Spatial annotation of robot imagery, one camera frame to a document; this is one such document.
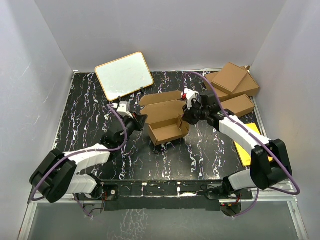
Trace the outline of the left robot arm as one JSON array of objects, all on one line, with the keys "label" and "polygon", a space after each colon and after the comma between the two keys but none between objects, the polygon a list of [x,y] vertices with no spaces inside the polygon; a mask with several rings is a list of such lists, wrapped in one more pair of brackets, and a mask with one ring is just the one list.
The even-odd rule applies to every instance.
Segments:
[{"label": "left robot arm", "polygon": [[131,116],[118,117],[110,129],[92,147],[73,152],[51,150],[31,175],[29,182],[34,192],[55,203],[64,195],[86,194],[97,200],[103,195],[103,187],[97,177],[81,174],[94,165],[103,165],[116,156],[135,131],[142,131],[148,116],[135,112]]}]

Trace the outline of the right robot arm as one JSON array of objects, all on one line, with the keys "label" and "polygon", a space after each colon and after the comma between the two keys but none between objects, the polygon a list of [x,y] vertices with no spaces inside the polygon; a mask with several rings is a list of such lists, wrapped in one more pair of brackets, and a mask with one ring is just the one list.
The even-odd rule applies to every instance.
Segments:
[{"label": "right robot arm", "polygon": [[292,179],[287,148],[282,140],[270,140],[254,132],[233,112],[224,109],[213,92],[203,92],[197,98],[195,91],[185,89],[181,93],[181,99],[185,101],[182,108],[183,121],[191,125],[207,121],[218,132],[239,144],[250,156],[250,169],[225,177],[216,190],[218,195],[233,199],[242,189],[265,190],[286,179]]}]

